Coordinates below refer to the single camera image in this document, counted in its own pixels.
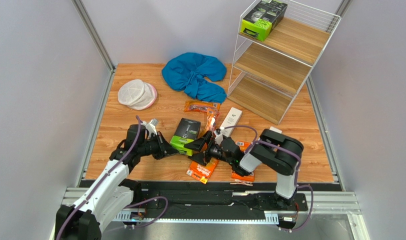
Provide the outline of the orange Gillette Fusion5 box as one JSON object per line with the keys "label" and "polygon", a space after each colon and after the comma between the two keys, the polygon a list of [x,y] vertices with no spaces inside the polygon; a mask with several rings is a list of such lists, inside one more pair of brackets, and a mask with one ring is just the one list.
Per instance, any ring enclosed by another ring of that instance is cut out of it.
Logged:
{"label": "orange Gillette Fusion5 box", "polygon": [[195,180],[206,184],[211,177],[214,169],[218,165],[219,160],[212,158],[205,166],[192,161],[188,167],[186,174]]}

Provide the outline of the black green Gillette Labs box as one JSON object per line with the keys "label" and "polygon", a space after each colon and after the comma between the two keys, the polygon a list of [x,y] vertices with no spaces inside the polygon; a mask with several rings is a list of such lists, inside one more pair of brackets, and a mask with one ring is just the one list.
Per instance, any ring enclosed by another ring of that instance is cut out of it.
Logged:
{"label": "black green Gillette Labs box", "polygon": [[201,122],[182,118],[176,128],[170,144],[179,151],[180,154],[191,156],[193,151],[185,147],[186,144],[197,139],[201,127]]}

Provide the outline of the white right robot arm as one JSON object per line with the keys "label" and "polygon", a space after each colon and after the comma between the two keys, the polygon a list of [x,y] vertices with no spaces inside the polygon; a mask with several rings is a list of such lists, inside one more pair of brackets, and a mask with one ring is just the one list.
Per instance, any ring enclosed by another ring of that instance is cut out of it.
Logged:
{"label": "white right robot arm", "polygon": [[277,197],[288,201],[295,197],[304,150],[301,142],[295,138],[265,129],[245,150],[241,150],[231,137],[223,135],[218,128],[207,131],[185,147],[194,151],[189,157],[192,161],[206,165],[215,158],[226,162],[234,173],[242,177],[264,164],[277,173]]}

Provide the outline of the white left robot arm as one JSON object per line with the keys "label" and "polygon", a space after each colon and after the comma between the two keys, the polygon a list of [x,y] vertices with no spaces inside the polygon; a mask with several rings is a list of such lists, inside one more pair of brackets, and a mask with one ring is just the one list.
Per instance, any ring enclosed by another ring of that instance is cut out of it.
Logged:
{"label": "white left robot arm", "polygon": [[56,213],[55,239],[99,240],[124,208],[144,204],[141,183],[127,179],[141,157],[160,160],[178,154],[156,130],[157,119],[132,124],[126,138],[111,153],[103,172],[71,206]]}

